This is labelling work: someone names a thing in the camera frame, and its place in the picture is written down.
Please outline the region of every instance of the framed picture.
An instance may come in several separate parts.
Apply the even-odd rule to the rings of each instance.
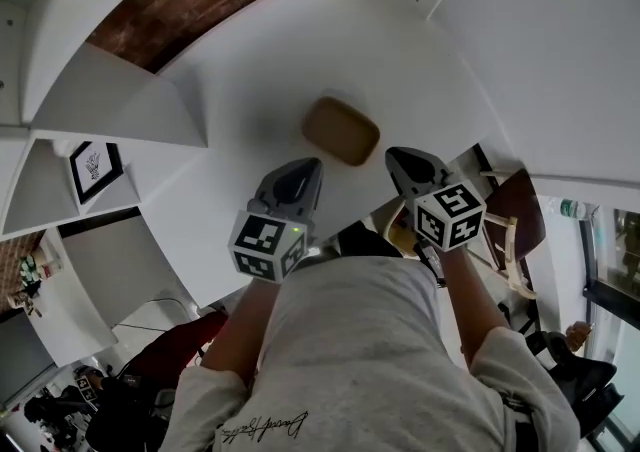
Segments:
[[[113,143],[82,143],[69,161],[81,205],[123,173],[118,146]]]

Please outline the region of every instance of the gray t-shirt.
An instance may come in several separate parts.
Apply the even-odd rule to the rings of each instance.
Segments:
[[[413,260],[293,273],[252,391],[233,372],[186,369],[161,452],[515,451],[517,414],[501,394],[529,404],[540,450],[576,450],[573,412],[524,338],[494,329],[469,372],[455,366],[435,291]]]

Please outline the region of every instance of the water bottle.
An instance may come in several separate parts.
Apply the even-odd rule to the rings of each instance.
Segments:
[[[594,205],[593,203],[583,203],[562,198],[549,198],[549,203],[547,203],[548,213],[578,219],[579,221],[592,219],[598,208],[599,205]]]

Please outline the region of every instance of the sleeve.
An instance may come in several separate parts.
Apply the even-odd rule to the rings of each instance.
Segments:
[[[469,371],[489,388],[529,405],[539,450],[577,450],[578,420],[520,333],[507,328],[491,330]]]
[[[185,369],[159,452],[202,452],[213,440],[216,429],[239,411],[246,394],[247,389],[235,372]]]

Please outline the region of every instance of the fiducial marker cube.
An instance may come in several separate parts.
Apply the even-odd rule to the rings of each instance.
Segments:
[[[307,253],[307,226],[241,210],[229,252],[238,272],[282,283]]]
[[[469,180],[416,198],[414,229],[442,251],[476,238],[487,205]]]

